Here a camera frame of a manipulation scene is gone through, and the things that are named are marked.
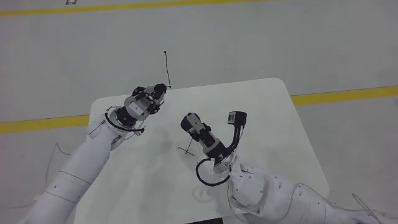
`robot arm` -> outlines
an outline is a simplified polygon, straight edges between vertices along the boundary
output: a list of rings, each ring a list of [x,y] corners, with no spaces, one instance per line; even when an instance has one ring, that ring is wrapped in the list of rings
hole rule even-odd
[[[291,184],[276,175],[266,174],[246,164],[242,164],[236,154],[239,144],[240,127],[246,124],[246,113],[229,113],[228,124],[235,126],[234,140],[225,148],[214,137],[211,128],[200,121],[196,113],[187,114],[181,127],[203,147],[207,159],[197,165],[197,177],[207,186],[229,183],[228,201],[234,208],[249,214],[249,223],[286,224],[398,224],[396,219],[387,218],[377,211],[346,210],[331,205],[325,198],[304,184]],[[204,182],[198,173],[203,161],[214,159],[214,172],[220,177],[227,176],[217,184]]]
[[[82,196],[95,181],[116,149],[137,121],[145,120],[158,112],[166,93],[164,84],[137,87],[123,107],[110,109],[92,122],[88,128],[91,138],[71,156],[56,178],[32,207],[27,216],[28,224],[64,224]]]

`yellow floor line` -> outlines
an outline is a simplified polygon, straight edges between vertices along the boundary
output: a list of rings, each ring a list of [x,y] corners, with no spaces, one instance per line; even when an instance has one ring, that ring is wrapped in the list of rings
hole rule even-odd
[[[292,101],[295,106],[302,106],[392,96],[398,96],[398,86],[336,91],[330,93],[314,93],[311,95],[294,95],[292,96]],[[0,123],[0,134],[86,126],[88,124],[88,118],[88,115],[79,115],[61,118],[5,122]]]
[[[134,4],[113,4],[113,5],[102,5],[102,6],[67,6],[64,8],[52,8],[52,9],[0,11],[0,17],[45,15],[45,14],[67,14],[67,13],[93,12],[93,11],[137,10],[137,9],[153,9],[153,8],[163,8],[163,7],[198,6],[205,4],[231,4],[239,2],[260,2],[260,1],[277,1],[277,0],[183,0],[183,1],[164,1],[164,2],[140,2]]]
[[[398,96],[398,86],[336,91],[330,93],[314,93],[311,95],[295,95],[292,96],[292,101],[295,106],[302,106],[391,96]]]

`cable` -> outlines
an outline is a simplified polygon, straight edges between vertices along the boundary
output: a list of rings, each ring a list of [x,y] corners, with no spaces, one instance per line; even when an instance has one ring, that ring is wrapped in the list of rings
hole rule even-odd
[[[166,56],[166,71],[167,71],[167,78],[169,79],[169,85],[167,87],[171,88],[172,84],[170,83],[170,75],[169,75],[169,68],[167,67],[167,52],[164,51],[164,55]]]
[[[108,118],[108,112],[105,112],[105,118],[106,118],[106,120],[107,120],[107,122],[109,123],[109,124],[111,124],[111,126],[113,126],[113,127],[115,127],[116,129],[119,129],[119,130],[122,130],[122,131],[127,131],[127,132],[132,132],[132,131],[134,131],[134,132],[141,132],[141,133],[143,133],[144,131],[145,131],[145,129],[144,128],[141,128],[141,129],[126,129],[126,128],[123,128],[123,127],[119,127],[119,126],[116,126],[114,123],[112,123],[112,121]]]
[[[145,120],[143,120],[143,122],[138,126],[138,129],[141,128],[141,126],[144,124],[144,122],[145,122]],[[133,134],[131,136],[129,136],[128,138],[125,138],[124,140],[126,141],[128,139],[131,139],[135,135],[140,136],[141,134],[142,133],[140,133],[140,132],[133,132]]]
[[[195,168],[195,172],[197,173],[198,180],[199,180],[201,183],[203,183],[203,184],[205,184],[206,186],[209,186],[209,187],[214,187],[214,186],[221,185],[221,184],[223,184],[223,183],[225,183],[226,181],[229,180],[229,175],[228,175],[227,177],[225,177],[224,180],[222,180],[222,181],[220,181],[220,182],[216,182],[216,183],[214,183],[214,184],[211,184],[211,183],[209,183],[209,182],[205,182],[205,181],[200,177],[200,175],[199,175],[199,167],[200,167],[200,165],[201,165],[202,163],[204,163],[204,162],[206,162],[206,161],[210,161],[210,158],[205,158],[205,159],[203,159],[202,161],[200,161],[200,162],[197,164],[197,166],[196,166],[196,168]]]
[[[306,184],[295,184],[295,186],[294,186],[294,188],[293,188],[293,191],[292,191],[292,194],[290,195],[290,200],[289,200],[289,205],[287,206],[287,210],[286,210],[286,212],[285,212],[285,214],[284,214],[284,216],[283,216],[282,218],[280,218],[279,220],[275,221],[276,223],[279,223],[281,220],[283,220],[283,219],[287,216],[287,214],[289,213],[289,210],[290,210],[290,208],[291,208],[291,206],[292,206],[292,199],[293,199],[294,193],[295,193],[296,189],[297,189],[298,187],[301,187],[301,186],[304,186],[304,187],[308,188],[309,190],[311,190],[313,193],[317,194],[323,201],[325,201],[325,202],[326,202],[329,206],[331,206],[332,208],[338,208],[338,209],[340,209],[340,210],[349,211],[349,212],[366,211],[366,212],[369,213],[369,216],[372,216],[373,218],[375,218],[375,220],[378,222],[378,224],[383,224],[383,222],[381,222],[381,221],[378,219],[378,217],[377,217],[374,213],[375,213],[375,212],[380,213],[380,214],[381,214],[382,216],[384,216],[384,217],[385,217],[386,214],[387,214],[387,213],[380,212],[380,211],[378,211],[378,210],[371,210],[371,209],[369,209],[368,206],[367,206],[366,204],[364,204],[363,201],[362,201],[357,195],[355,195],[355,194],[353,194],[353,197],[354,197],[355,201],[357,201],[358,203],[359,203],[359,202],[363,203],[364,206],[362,206],[362,205],[359,203],[359,205],[360,205],[363,209],[356,209],[356,210],[353,210],[353,209],[341,208],[341,207],[339,207],[339,206],[332,205],[325,197],[321,196],[318,192],[316,192],[316,191],[315,191],[313,188],[311,188],[310,186],[308,186],[308,185],[306,185]]]
[[[62,154],[67,155],[67,156],[70,156],[69,153],[66,153],[65,151],[63,151],[63,150],[61,149],[61,147],[60,147],[60,145],[59,145],[58,143],[55,143],[54,148],[53,148],[52,153],[51,153],[51,157],[50,157],[49,163],[47,164],[47,168],[46,168],[46,170],[45,170],[45,183],[44,183],[43,192],[44,192],[45,188],[47,188],[47,184],[48,184],[48,181],[49,181],[50,165],[51,165],[52,159],[53,159],[53,157],[54,157],[54,153],[55,153],[55,149],[56,149],[56,148],[58,148],[58,150],[59,150]],[[15,207],[6,207],[6,208],[9,208],[9,209],[26,208],[26,207],[29,207],[30,205],[32,205],[33,203],[35,203],[36,200],[37,200],[36,198],[37,198],[37,197],[35,197],[35,199],[33,199],[33,201],[31,201],[31,202],[29,202],[29,203],[27,203],[27,204],[25,204],[25,205],[20,205],[20,206],[15,206]]]

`floor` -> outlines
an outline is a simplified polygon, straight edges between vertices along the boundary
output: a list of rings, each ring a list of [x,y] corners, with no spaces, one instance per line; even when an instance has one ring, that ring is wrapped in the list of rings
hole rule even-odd
[[[398,0],[270,0],[27,15],[66,0],[0,0],[0,122],[88,114],[97,98],[278,77],[291,95],[398,85]],[[78,0],[80,6],[186,0]],[[18,16],[2,16],[16,11]],[[397,97],[297,106],[329,200],[398,209]],[[42,190],[56,143],[84,127],[0,134],[0,222]],[[56,152],[49,179],[68,156]]]

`table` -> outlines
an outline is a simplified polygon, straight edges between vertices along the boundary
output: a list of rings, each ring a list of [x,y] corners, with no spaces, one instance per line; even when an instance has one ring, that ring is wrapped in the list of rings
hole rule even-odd
[[[90,121],[127,95],[96,100]],[[125,141],[77,206],[76,224],[190,223],[232,214],[226,186],[202,185],[195,166],[204,157],[180,127],[194,112],[226,146],[233,137],[230,111],[248,119],[238,147],[241,161],[304,183],[327,196],[329,186],[284,83],[277,78],[169,90],[160,111],[147,118],[142,136]]]

